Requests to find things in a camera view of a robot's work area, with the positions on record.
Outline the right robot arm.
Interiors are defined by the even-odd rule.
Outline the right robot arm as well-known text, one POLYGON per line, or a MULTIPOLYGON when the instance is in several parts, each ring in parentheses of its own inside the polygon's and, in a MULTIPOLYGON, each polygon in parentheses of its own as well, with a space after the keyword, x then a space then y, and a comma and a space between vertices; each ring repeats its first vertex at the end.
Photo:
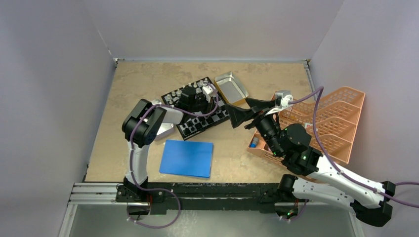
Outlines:
POLYGON ((271 110, 274 101, 248 98, 249 109, 226 104, 233 128, 250 121, 245 129, 256 128, 274 157, 281 159, 290 174, 283 175, 277 188, 280 199, 315 200, 345 209, 371 226, 383 227, 392 217, 389 200, 395 184, 376 182, 357 175, 329 160, 310 146, 311 135, 303 125, 293 123, 281 129, 271 110))

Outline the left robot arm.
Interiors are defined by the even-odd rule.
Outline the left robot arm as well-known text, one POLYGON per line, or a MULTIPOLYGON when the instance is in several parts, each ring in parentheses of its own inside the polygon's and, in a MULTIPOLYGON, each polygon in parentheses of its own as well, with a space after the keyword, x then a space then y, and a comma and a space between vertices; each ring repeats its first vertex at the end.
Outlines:
POLYGON ((122 124, 127 140, 129 158, 128 171, 123 186, 135 202, 147 197, 147 160, 150 144, 156 139, 163 123, 183 124, 189 119, 206 117, 218 108, 219 96, 215 86, 207 84, 202 94, 191 87, 182 89, 175 105, 153 104, 140 99, 122 124))

